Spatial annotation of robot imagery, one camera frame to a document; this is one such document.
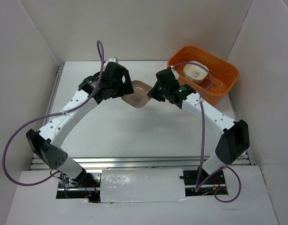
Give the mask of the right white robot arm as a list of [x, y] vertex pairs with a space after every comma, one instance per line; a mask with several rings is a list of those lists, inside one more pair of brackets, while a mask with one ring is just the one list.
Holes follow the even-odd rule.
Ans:
[[202, 169], [198, 172], [202, 183], [210, 183], [217, 169], [232, 164], [250, 147], [248, 124], [244, 120], [236, 121], [227, 117], [202, 99], [189, 85], [180, 85], [175, 70], [161, 70], [156, 78], [156, 83], [148, 93], [149, 97], [160, 102], [168, 100], [193, 116], [201, 116], [205, 119], [205, 125], [219, 138], [215, 152], [202, 163]]

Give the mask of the brown square plate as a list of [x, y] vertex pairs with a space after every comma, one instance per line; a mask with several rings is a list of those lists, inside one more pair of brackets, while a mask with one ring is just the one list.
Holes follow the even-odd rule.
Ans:
[[139, 80], [133, 80], [131, 84], [134, 93], [125, 95], [121, 99], [134, 108], [144, 107], [151, 99], [148, 93], [152, 90], [152, 86]]

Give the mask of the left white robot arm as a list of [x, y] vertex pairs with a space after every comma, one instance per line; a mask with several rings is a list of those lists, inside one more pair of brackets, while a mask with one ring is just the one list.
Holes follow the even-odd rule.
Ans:
[[124, 66], [109, 62], [102, 77], [99, 74], [88, 76], [82, 81], [59, 117], [54, 117], [38, 131], [30, 129], [26, 134], [32, 151], [50, 169], [67, 175], [76, 187], [86, 183], [86, 171], [61, 149], [64, 140], [81, 119], [103, 100], [134, 92], [129, 71]]

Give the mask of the cream square plate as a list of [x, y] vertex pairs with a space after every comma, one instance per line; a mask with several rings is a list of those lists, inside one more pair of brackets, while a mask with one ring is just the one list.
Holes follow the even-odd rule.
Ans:
[[201, 84], [208, 76], [209, 69], [198, 61], [191, 61], [183, 68], [183, 76], [193, 83]]

